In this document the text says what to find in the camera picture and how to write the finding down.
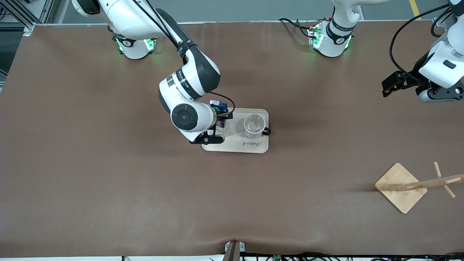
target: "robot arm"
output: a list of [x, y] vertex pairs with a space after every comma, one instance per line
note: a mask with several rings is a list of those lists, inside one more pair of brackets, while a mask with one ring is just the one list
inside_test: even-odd
[[416, 94], [424, 103], [463, 100], [464, 85], [464, 0], [448, 0], [454, 15], [451, 27], [433, 43], [408, 74], [397, 71], [383, 82], [383, 96], [418, 86]]
[[316, 25], [309, 32], [311, 47], [327, 57], [336, 57], [348, 48], [354, 27], [360, 14], [357, 6], [375, 6], [389, 0], [332, 0], [334, 13], [332, 19]]
[[129, 58], [140, 59], [149, 53], [145, 39], [168, 36], [184, 65], [160, 82], [161, 104], [190, 143], [224, 141], [223, 136], [208, 136], [207, 130], [215, 128], [216, 122], [225, 117], [218, 117], [211, 106], [197, 101], [218, 87], [219, 69], [171, 16], [162, 9], [153, 9], [146, 0], [72, 0], [72, 3], [82, 15], [107, 22]]

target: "brown table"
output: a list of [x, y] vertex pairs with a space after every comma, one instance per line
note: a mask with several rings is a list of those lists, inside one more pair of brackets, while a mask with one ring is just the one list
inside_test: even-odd
[[[219, 66], [217, 91], [269, 112], [262, 155], [206, 152], [175, 129], [157, 97], [181, 66], [166, 41], [129, 60], [105, 27], [37, 26], [0, 95], [1, 255], [216, 254], [232, 239], [276, 254], [463, 251], [464, 186], [430, 189], [406, 215], [373, 187], [396, 162], [419, 180], [434, 161], [464, 171], [464, 103], [382, 97], [401, 24], [360, 23], [334, 59], [279, 23], [183, 26]], [[405, 68], [429, 27], [399, 36]]]

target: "gray floor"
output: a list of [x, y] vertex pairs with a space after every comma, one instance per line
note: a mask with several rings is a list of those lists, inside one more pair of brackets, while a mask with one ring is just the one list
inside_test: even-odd
[[[316, 20], [332, 14], [330, 0], [150, 0], [178, 22], [236, 22], [252, 20]], [[446, 0], [416, 0], [419, 12], [443, 5]], [[362, 8], [366, 20], [408, 20], [414, 16], [409, 0], [390, 0], [380, 6]], [[70, 0], [56, 0], [52, 20], [64, 24], [88, 24], [100, 21], [81, 16]], [[441, 12], [424, 19], [432, 19]], [[0, 32], [0, 68], [8, 72], [21, 40], [21, 33]]]

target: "wooden mug tree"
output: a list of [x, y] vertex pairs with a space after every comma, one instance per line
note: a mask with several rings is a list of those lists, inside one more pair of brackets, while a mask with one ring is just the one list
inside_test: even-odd
[[434, 162], [438, 178], [417, 180], [405, 167], [395, 163], [374, 184], [375, 188], [401, 213], [406, 214], [427, 192], [427, 188], [443, 186], [456, 197], [448, 184], [464, 182], [464, 174], [442, 177], [438, 163]]

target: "round dark gray joint cap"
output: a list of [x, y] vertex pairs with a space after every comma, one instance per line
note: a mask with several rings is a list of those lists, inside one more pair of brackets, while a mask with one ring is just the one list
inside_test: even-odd
[[183, 131], [189, 131], [197, 126], [198, 114], [193, 106], [179, 104], [174, 107], [171, 119], [177, 128]]

